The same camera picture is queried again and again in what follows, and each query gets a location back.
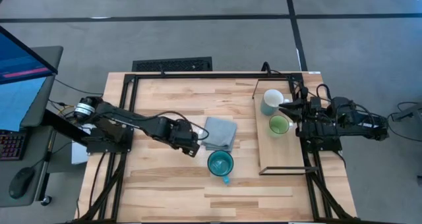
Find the monitor screen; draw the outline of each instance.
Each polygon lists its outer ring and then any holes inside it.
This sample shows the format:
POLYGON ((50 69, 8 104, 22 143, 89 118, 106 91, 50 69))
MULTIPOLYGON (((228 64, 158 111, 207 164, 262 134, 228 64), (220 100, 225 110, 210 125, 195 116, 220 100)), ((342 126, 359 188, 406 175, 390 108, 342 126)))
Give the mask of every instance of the monitor screen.
POLYGON ((51 76, 49 63, 0 27, 0 84, 51 76))

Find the mug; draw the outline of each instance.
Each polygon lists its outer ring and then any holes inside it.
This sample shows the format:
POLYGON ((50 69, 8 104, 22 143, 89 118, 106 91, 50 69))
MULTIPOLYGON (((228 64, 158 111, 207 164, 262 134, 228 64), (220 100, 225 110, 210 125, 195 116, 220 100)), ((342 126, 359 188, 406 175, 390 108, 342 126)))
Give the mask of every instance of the mug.
POLYGON ((284 102, 290 102, 290 100, 284 99, 281 92, 275 89, 267 90, 262 97, 261 113, 270 116, 277 111, 278 105, 284 102))
POLYGON ((208 169, 218 177, 223 177, 225 184, 229 184, 229 173, 233 170, 234 160, 226 151, 215 151, 208 158, 208 169))
POLYGON ((279 138, 293 126, 283 115, 274 115, 270 119, 269 134, 273 138, 279 138))

